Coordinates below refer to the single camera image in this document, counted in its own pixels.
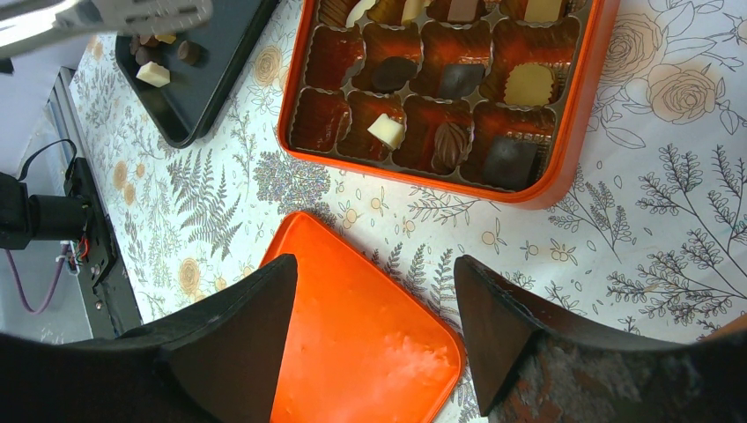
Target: fern print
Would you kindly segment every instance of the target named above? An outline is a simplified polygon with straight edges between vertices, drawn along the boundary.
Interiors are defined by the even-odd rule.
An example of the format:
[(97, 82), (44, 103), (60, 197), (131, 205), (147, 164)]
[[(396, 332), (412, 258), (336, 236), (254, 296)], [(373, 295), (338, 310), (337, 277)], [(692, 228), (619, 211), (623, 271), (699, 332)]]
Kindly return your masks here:
[(546, 286), (544, 290), (547, 291), (547, 297), (545, 298), (548, 301), (552, 301), (558, 304), (560, 307), (565, 308), (568, 311), (573, 311), (577, 315), (587, 314), (586, 311), (579, 308), (578, 300), (573, 301), (571, 300), (571, 295), (569, 294), (563, 295), (561, 293), (561, 291), (563, 291), (563, 286), (557, 286), (554, 280), (551, 280), (550, 286)]
[(450, 267), (453, 254), (453, 249), (447, 249), (441, 255), (438, 269), (435, 272), (436, 276), (433, 277), (433, 283), (431, 283), (430, 298), (428, 298), (427, 304), (441, 320), (455, 330), (461, 330), (459, 323), (456, 322), (459, 317), (459, 310), (447, 305), (447, 302), (456, 304), (454, 276)]
[(415, 256), (412, 258), (412, 264), (410, 269), (407, 271), (407, 275), (404, 277), (404, 287), (407, 288), (410, 293), (423, 300), (423, 293), (428, 289), (423, 284), (425, 283), (425, 259), (423, 258), (423, 252), (425, 251), (425, 244), (420, 244), (418, 250), (415, 251)]
[(615, 197), (606, 183), (598, 182), (594, 186), (586, 182), (581, 165), (576, 168), (571, 190), (547, 211), (552, 214), (548, 220), (553, 225), (572, 233), (578, 232), (582, 224), (594, 228), (622, 263), (615, 248), (620, 242), (632, 241), (625, 207), (615, 204)]
[(251, 119), (249, 118), (249, 112), (245, 112), (243, 115), (239, 111), (239, 102), (235, 97), (230, 99), (230, 107), (228, 109), (228, 115), (226, 115), (228, 121), (233, 122), (235, 125), (231, 129), (231, 137), (236, 138), (239, 142), (239, 152), (233, 155), (233, 159), (239, 164), (241, 172), (243, 173), (246, 184), (247, 193), (249, 195), (249, 186), (251, 185), (251, 165), (255, 159), (256, 149), (256, 135), (249, 134), (249, 128)]
[(419, 199), (409, 206), (410, 213), (412, 213), (411, 219), (420, 219), (421, 222), (431, 220), (442, 225), (451, 223), (456, 227), (458, 222), (464, 219), (464, 223), (469, 225), (470, 209), (482, 202), (487, 202), (500, 212), (498, 206), (491, 201), (459, 197), (423, 187), (412, 187), (410, 197), (413, 196), (419, 196)]
[(399, 256), (402, 254), (402, 243), (398, 243), (395, 249), (389, 253), (389, 258), (386, 264), (384, 264), (384, 271), (394, 280), (399, 281), (402, 272), (399, 271)]
[(204, 163), (202, 153), (198, 150), (193, 161), (190, 151), (185, 160), (172, 162), (166, 170), (171, 175), (173, 193), (176, 194), (177, 214), (189, 213), (181, 223), (181, 229), (192, 228), (188, 242), (207, 242), (211, 245), (211, 256), (220, 250), (221, 260), (225, 260), (230, 253), (231, 241), (242, 225), (233, 223), (241, 195), (232, 205), (226, 206), (226, 172), (221, 171), (220, 183), (216, 187), (212, 150), (208, 151)]
[(511, 282), (512, 284), (516, 286), (524, 288), (527, 291), (535, 287), (536, 280), (534, 280), (529, 275), (525, 275), (521, 273), (520, 271), (515, 271), (514, 273), (509, 273), (507, 271), (504, 271), (501, 273), (501, 275), (503, 275), (503, 277), (506, 278), (508, 282)]
[(277, 203), (277, 214), (311, 212), (327, 226), (335, 225), (335, 215), (322, 201), (331, 184), (326, 167), (284, 152), (262, 152), (253, 179), (258, 185), (257, 199)]
[(646, 196), (637, 205), (653, 215), (691, 219), (695, 226), (684, 231), (686, 241), (678, 251), (647, 255), (649, 264), (639, 264), (637, 268), (641, 280), (632, 280), (621, 272), (611, 273), (607, 277), (611, 282), (607, 296), (614, 296), (617, 302), (645, 304), (640, 312), (649, 318), (669, 313), (675, 324), (687, 326), (696, 322), (711, 330), (715, 325), (708, 319), (726, 314), (734, 301), (747, 300), (736, 288), (747, 281), (747, 273), (736, 259), (736, 251), (744, 251), (747, 245), (744, 162), (739, 158), (732, 164), (721, 145), (714, 149), (712, 171), (721, 184), (719, 190), (705, 194), (713, 213), (713, 219), (708, 219), (693, 206), (695, 191), (704, 176), (698, 156), (680, 153), (672, 144), (659, 152), (666, 182), (654, 172), (641, 176), (641, 189)]

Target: table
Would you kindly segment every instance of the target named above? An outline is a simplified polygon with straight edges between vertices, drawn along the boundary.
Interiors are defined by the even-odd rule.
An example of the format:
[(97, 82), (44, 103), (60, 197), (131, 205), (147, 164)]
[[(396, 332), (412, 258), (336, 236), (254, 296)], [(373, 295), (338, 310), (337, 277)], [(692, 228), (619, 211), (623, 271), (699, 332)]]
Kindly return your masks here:
[[(211, 134), (181, 151), (117, 69), (115, 37), (88, 46), (71, 90), (146, 322), (247, 276), (296, 210), (457, 329), (462, 254), (653, 338), (691, 342), (747, 309), (747, 4), (623, 0), (573, 187), (547, 210), (519, 211), (281, 152), (301, 3), (281, 2)], [(473, 419), (468, 370), (440, 420)]]

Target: white chocolate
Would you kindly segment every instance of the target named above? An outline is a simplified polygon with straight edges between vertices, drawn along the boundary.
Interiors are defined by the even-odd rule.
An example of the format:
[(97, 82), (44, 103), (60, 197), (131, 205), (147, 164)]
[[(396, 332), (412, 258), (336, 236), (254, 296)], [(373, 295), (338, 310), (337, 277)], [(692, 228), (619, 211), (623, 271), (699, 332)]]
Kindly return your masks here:
[(137, 71), (135, 78), (160, 88), (171, 82), (171, 72), (155, 62), (148, 62)]
[(165, 42), (166, 44), (174, 44), (174, 41), (176, 41), (176, 35), (172, 33), (164, 33), (163, 35), (156, 35), (156, 40)]
[(368, 128), (368, 132), (392, 150), (399, 148), (404, 140), (404, 125), (393, 121), (387, 115), (379, 116), (376, 122)]
[(360, 0), (358, 4), (353, 6), (350, 14), (348, 14), (345, 26), (348, 28), (354, 27), (355, 21), (363, 18), (363, 14), (366, 13), (368, 9), (374, 7), (374, 4), (376, 4), (376, 0)]
[(407, 0), (404, 2), (402, 10), (402, 25), (409, 24), (414, 18), (417, 18), (424, 8), (431, 5), (433, 0)]

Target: chocolate piece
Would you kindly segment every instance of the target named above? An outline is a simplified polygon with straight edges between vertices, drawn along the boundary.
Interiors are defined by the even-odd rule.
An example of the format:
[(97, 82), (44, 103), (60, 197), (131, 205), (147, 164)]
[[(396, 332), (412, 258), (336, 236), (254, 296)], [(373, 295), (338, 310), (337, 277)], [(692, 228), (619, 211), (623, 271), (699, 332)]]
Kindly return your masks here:
[(371, 84), (378, 93), (401, 90), (418, 73), (418, 66), (404, 57), (388, 57), (373, 71)]
[(454, 122), (444, 122), (436, 130), (433, 140), (435, 151), (431, 160), (433, 171), (439, 174), (450, 174), (464, 160), (464, 152), (470, 139), (462, 127)]
[(137, 35), (132, 36), (132, 40), (129, 41), (129, 53), (131, 55), (135, 55), (137, 53), (137, 50), (140, 48), (140, 37)]
[(529, 0), (524, 12), (526, 22), (555, 22), (566, 13), (568, 0)]
[(536, 172), (536, 157), (537, 144), (522, 143), (509, 137), (495, 137), (483, 164), (483, 179), (502, 189), (526, 189)]
[(511, 70), (506, 81), (503, 102), (516, 106), (549, 104), (555, 88), (555, 74), (539, 63), (525, 63)]
[(199, 44), (192, 41), (182, 41), (176, 55), (179, 57), (179, 60), (186, 64), (195, 64), (200, 60), (200, 56), (202, 55), (201, 50)]
[(135, 63), (145, 66), (148, 62), (154, 62), (163, 65), (163, 53), (155, 48), (140, 46), (135, 52)]
[(159, 43), (154, 35), (140, 35), (140, 45), (146, 47), (158, 47)]
[(447, 100), (467, 97), (483, 82), (484, 75), (485, 66), (481, 63), (447, 64), (441, 76), (439, 97)]
[(477, 18), (478, 0), (452, 0), (447, 20), (455, 24), (469, 24)]

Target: flower print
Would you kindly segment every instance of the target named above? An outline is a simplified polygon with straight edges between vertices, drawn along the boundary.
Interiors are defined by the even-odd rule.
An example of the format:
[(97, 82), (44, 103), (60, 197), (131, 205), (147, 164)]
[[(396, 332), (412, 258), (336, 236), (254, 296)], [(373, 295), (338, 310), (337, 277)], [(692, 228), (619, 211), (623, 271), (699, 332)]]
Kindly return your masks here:
[(648, 75), (648, 100), (663, 121), (682, 125), (716, 109), (716, 84), (695, 70), (660, 64)]
[(127, 164), (120, 160), (115, 166), (114, 185), (116, 190), (121, 191), (125, 183), (127, 183)]
[(179, 285), (186, 295), (192, 295), (200, 286), (200, 265), (194, 258), (188, 258), (181, 262)]
[(277, 46), (267, 46), (256, 59), (254, 72), (257, 84), (270, 86), (278, 76), (282, 65), (283, 52)]
[(667, 39), (662, 29), (646, 15), (618, 17), (612, 30), (600, 84), (622, 86), (646, 75), (662, 62)]

